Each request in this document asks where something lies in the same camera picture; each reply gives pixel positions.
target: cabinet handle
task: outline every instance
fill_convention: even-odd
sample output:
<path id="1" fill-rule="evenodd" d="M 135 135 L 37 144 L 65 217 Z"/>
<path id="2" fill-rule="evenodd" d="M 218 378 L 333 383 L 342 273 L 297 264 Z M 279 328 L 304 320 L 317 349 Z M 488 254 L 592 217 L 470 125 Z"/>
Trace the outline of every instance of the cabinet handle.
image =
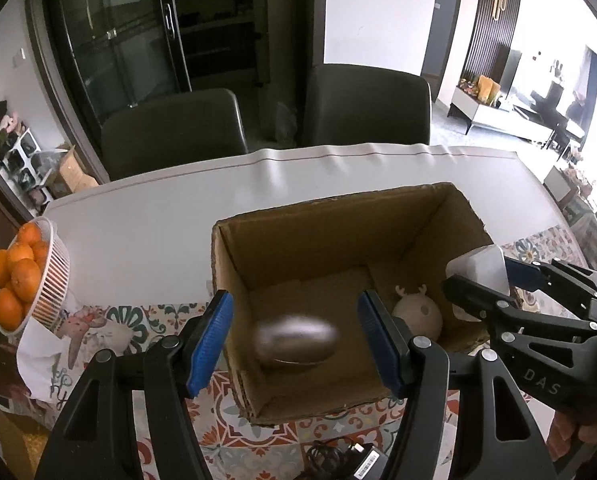
<path id="1" fill-rule="evenodd" d="M 163 6 L 163 20 L 165 20 L 165 28 L 167 30 L 167 35 L 170 37 L 171 40 L 174 40 L 176 38 L 176 29 L 174 28 L 172 6 L 170 4 L 165 4 Z"/>

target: figurine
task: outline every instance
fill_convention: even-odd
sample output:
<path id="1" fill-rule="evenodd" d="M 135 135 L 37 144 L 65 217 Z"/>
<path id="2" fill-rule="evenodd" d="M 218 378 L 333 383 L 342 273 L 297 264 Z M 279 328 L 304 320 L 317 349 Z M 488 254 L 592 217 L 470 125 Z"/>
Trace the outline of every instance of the figurine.
<path id="1" fill-rule="evenodd" d="M 396 293 L 402 299 L 393 308 L 392 316 L 404 320 L 413 335 L 438 340 L 443 330 L 443 316 L 434 300 L 427 297 L 427 286 L 422 285 L 417 294 L 407 294 L 403 287 L 397 286 Z"/>

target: black cable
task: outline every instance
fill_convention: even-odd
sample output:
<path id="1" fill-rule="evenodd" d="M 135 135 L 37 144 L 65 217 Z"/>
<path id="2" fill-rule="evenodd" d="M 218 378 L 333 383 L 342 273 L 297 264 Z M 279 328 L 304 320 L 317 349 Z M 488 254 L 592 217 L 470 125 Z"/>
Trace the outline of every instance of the black cable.
<path id="1" fill-rule="evenodd" d="M 307 450 L 308 468 L 301 472 L 294 480 L 342 480 L 341 476 L 347 463 L 348 455 L 338 446 L 329 446 L 332 442 L 338 443 L 345 440 L 353 444 L 349 437 L 336 437 L 324 442 L 313 441 L 312 447 Z"/>

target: blue gripper pad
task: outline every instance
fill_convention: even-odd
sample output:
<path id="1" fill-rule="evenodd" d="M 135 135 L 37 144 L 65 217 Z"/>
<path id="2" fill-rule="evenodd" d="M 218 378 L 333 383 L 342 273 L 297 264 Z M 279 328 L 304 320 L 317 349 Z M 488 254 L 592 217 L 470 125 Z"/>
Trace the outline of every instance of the blue gripper pad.
<path id="1" fill-rule="evenodd" d="M 545 286 L 545 277 L 537 267 L 505 256 L 505 270 L 509 284 L 534 292 Z"/>
<path id="2" fill-rule="evenodd" d="M 234 298 L 225 293 L 192 352 L 192 369 L 187 380 L 187 390 L 192 398 L 210 384 L 233 317 Z"/>
<path id="3" fill-rule="evenodd" d="M 367 292 L 358 298 L 358 321 L 365 332 L 374 364 L 383 386 L 399 398 L 403 398 L 405 384 L 400 376 L 400 359 Z"/>

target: tiled pattern cloth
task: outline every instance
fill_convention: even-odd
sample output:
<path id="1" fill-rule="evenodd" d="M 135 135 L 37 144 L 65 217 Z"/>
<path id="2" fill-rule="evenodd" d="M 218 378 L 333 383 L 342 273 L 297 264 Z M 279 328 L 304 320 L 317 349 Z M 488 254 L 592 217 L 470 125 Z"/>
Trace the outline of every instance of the tiled pattern cloth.
<path id="1" fill-rule="evenodd" d="M 557 256 L 582 264 L 582 255 L 571 236 L 561 227 L 505 245 L 504 253 L 523 261 L 549 261 Z M 542 293 L 524 293 L 523 307 L 548 314 L 568 314 Z M 176 334 L 185 322 L 199 316 L 206 304 L 112 306 L 104 308 L 109 320 L 131 328 L 133 339 L 127 351 L 147 349 L 165 335 Z M 67 369 L 61 359 L 56 369 L 53 395 L 62 407 L 80 370 L 99 349 L 90 330 L 83 340 L 76 366 Z M 239 415 L 234 402 L 229 374 L 220 361 L 210 386 L 188 401 L 188 413 L 194 423 L 198 442 L 215 479 L 221 480 L 291 480 L 304 469 L 305 452 L 314 440 L 347 437 L 357 442 L 373 442 L 383 451 L 391 451 L 405 409 L 402 400 L 383 399 L 341 413 L 306 418 L 276 428 L 253 426 Z M 458 393 L 450 392 L 445 412 L 445 434 L 438 463 L 451 460 L 456 435 Z M 146 480 L 156 480 L 158 472 L 149 438 L 144 399 L 134 395 L 136 436 Z"/>

